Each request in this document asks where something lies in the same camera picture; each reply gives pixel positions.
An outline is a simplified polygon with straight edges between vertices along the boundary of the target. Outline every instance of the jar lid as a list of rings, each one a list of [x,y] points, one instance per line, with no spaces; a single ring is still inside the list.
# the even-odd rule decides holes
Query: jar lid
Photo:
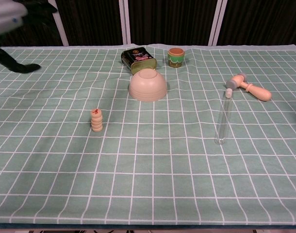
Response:
[[[173,56],[182,56],[185,52],[181,48],[171,48],[168,53]]]

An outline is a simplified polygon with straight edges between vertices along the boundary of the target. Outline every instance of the table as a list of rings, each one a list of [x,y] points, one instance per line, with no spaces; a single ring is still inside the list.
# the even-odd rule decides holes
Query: table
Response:
[[[153,103],[128,94],[120,55],[134,45],[6,48],[42,69],[0,65],[0,227],[296,228],[296,49],[185,47],[175,69],[168,47],[145,47],[168,84]],[[235,90],[218,145],[225,82],[240,72],[272,100]]]

